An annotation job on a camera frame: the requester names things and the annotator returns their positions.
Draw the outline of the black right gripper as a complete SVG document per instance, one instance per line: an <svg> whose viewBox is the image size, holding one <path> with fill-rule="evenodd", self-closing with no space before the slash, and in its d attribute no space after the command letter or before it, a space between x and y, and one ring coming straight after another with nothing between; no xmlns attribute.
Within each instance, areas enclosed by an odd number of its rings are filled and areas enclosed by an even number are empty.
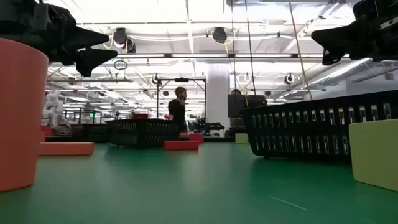
<svg viewBox="0 0 398 224"><path fill-rule="evenodd" d="M351 60L398 61L398 0L360 0L353 13L356 20L347 26L312 32L323 47L322 64L333 65L346 54Z"/></svg>

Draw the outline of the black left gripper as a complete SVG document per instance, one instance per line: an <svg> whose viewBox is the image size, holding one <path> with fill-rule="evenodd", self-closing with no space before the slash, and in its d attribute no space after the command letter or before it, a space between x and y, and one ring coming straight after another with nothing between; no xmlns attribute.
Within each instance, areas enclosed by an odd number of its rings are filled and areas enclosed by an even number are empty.
<svg viewBox="0 0 398 224"><path fill-rule="evenodd" d="M0 0L0 38L33 47L50 62L75 63L83 77L118 56L115 50L86 48L109 41L109 36L77 27L69 10L43 1Z"/></svg>

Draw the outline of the orange rectangular block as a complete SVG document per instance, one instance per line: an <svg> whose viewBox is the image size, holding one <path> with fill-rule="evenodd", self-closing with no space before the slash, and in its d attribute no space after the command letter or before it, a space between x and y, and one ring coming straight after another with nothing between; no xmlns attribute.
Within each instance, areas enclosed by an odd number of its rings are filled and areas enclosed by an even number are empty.
<svg viewBox="0 0 398 224"><path fill-rule="evenodd" d="M42 142L39 156L90 156L94 151L93 142Z"/></svg>

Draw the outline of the red rectangular block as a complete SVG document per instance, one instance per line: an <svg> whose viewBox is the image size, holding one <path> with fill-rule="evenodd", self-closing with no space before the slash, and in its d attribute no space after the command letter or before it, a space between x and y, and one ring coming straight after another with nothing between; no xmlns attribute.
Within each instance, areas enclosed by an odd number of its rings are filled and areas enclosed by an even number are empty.
<svg viewBox="0 0 398 224"><path fill-rule="evenodd" d="M199 141L165 141L165 150L198 150Z"/></svg>

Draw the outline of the black round ceiling lamp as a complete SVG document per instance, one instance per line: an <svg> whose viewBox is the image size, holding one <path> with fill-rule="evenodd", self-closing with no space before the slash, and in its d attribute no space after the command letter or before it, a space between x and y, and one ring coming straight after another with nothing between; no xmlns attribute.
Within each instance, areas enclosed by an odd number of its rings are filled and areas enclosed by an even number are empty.
<svg viewBox="0 0 398 224"><path fill-rule="evenodd" d="M113 33L113 43L116 47L124 49L126 47L127 34L126 29L118 27Z"/></svg>
<svg viewBox="0 0 398 224"><path fill-rule="evenodd" d="M219 44L224 44L228 38L223 27L215 27L212 33L212 38Z"/></svg>

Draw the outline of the white humanoid robot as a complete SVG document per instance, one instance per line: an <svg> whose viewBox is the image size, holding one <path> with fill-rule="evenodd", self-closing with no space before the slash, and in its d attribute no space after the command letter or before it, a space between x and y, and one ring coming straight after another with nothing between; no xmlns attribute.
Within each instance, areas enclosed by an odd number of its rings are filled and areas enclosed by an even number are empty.
<svg viewBox="0 0 398 224"><path fill-rule="evenodd" d="M50 90L45 96L42 108L42 123L51 127L58 125L58 117L63 113L63 101L60 98L60 90Z"/></svg>

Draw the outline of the black slotted plastic basket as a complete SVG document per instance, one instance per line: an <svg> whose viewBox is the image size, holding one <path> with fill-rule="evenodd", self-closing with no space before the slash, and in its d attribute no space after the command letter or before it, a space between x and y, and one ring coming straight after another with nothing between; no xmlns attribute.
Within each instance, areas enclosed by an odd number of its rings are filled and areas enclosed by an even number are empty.
<svg viewBox="0 0 398 224"><path fill-rule="evenodd" d="M349 126L398 118L398 90L262 106L241 113L257 156L349 162Z"/></svg>
<svg viewBox="0 0 398 224"><path fill-rule="evenodd" d="M120 119L107 121L109 142L116 146L162 147L165 141L180 139L174 121L163 119Z"/></svg>
<svg viewBox="0 0 398 224"><path fill-rule="evenodd" d="M109 142L107 124L73 124L71 129L74 140L94 143Z"/></svg>

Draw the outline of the orange-red foam cylinder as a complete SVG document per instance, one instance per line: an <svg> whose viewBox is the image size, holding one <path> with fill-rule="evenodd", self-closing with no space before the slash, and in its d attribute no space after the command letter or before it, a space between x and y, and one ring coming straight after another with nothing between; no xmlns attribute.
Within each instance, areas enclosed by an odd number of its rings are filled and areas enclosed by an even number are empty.
<svg viewBox="0 0 398 224"><path fill-rule="evenodd" d="M34 183L48 64L41 51L0 39L0 192Z"/></svg>

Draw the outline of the black monitor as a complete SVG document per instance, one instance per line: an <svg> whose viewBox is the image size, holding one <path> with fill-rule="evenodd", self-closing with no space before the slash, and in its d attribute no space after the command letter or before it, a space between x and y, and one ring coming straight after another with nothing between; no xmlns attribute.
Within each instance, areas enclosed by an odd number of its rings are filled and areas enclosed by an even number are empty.
<svg viewBox="0 0 398 224"><path fill-rule="evenodd" d="M228 95L228 117L240 118L242 110L266 105L267 101L263 95Z"/></svg>

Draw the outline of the ceiling light strip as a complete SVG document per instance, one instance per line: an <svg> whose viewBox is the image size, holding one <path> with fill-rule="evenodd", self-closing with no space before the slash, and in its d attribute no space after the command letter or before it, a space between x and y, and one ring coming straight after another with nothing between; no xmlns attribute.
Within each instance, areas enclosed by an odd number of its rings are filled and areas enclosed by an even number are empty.
<svg viewBox="0 0 398 224"><path fill-rule="evenodd" d="M299 54L119 54L116 58L299 58Z"/></svg>

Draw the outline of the white pillar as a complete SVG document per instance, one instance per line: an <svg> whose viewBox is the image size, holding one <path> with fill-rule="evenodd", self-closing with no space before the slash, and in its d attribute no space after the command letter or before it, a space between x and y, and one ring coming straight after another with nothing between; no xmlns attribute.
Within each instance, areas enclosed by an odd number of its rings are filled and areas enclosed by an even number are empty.
<svg viewBox="0 0 398 224"><path fill-rule="evenodd" d="M206 119L229 127L228 95L230 93L230 70L227 63L212 63L206 78Z"/></svg>

